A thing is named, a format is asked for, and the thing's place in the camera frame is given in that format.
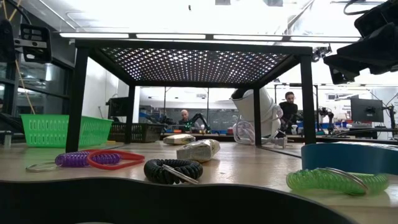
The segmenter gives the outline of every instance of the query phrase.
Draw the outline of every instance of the perforated metal tabletop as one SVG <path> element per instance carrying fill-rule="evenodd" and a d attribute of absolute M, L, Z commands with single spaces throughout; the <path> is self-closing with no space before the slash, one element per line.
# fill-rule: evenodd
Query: perforated metal tabletop
<path fill-rule="evenodd" d="M 72 80 L 67 152 L 78 149 L 77 130 L 80 129 L 88 57 L 130 86 L 132 103 L 135 86 L 253 89 L 258 146 L 261 145 L 260 88 L 301 63 L 303 98 L 312 99 L 311 47 L 99 39 L 76 40 L 75 46 L 78 51 Z M 131 114 L 132 103 L 128 108 Z M 315 142 L 313 102 L 305 101 L 303 110 L 308 129 L 305 135 L 309 136 L 306 142 Z M 126 143 L 129 143 L 131 129 L 128 126 L 132 123 L 132 115 L 126 122 Z"/>

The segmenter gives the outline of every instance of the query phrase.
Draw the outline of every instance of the person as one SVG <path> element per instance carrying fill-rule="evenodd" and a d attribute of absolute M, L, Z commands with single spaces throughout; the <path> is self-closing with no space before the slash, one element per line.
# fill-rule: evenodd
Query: person
<path fill-rule="evenodd" d="M 280 119 L 282 123 L 280 130 L 286 134 L 292 134 L 292 125 L 297 124 L 297 111 L 299 108 L 294 103 L 294 93 L 289 91 L 285 94 L 286 102 L 279 103 L 280 108 L 284 112 L 284 115 Z"/>
<path fill-rule="evenodd" d="M 187 110 L 181 110 L 181 120 L 178 121 L 179 125 L 184 125 L 189 121 L 189 113 Z"/>

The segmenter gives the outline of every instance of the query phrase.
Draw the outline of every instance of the blue object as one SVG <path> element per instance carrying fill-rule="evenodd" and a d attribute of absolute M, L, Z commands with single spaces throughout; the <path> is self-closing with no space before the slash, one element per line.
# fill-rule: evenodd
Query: blue object
<path fill-rule="evenodd" d="M 303 169 L 398 175 L 398 146 L 366 142 L 309 144 L 301 148 Z"/>

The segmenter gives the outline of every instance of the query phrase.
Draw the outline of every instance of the wooden table surface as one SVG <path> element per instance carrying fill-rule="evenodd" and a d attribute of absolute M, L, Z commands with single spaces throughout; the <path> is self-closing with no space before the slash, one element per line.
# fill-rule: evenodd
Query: wooden table surface
<path fill-rule="evenodd" d="M 302 144 L 293 144 L 285 150 L 296 150 Z M 149 159 L 176 159 L 175 150 L 180 146 L 168 146 L 162 142 L 130 144 L 117 148 L 142 154 Z M 2 180 L 55 180 L 77 177 L 123 177 L 146 180 L 143 167 L 139 164 L 120 170 L 107 171 L 92 167 L 61 168 L 48 172 L 26 172 L 32 164 L 52 162 L 63 153 L 63 149 L 27 148 L 25 144 L 13 144 L 12 149 L 0 149 L 0 179 Z M 201 184 L 233 183 L 268 187 L 291 192 L 285 183 L 286 175 L 301 169 L 301 159 L 276 152 L 243 146 L 234 142 L 222 142 L 221 150 L 214 158 L 203 163 Z M 398 219 L 398 176 L 390 175 L 389 188 L 379 195 L 352 197 L 339 192 L 308 191 L 291 192 L 323 203 L 363 224 L 397 223 Z"/>

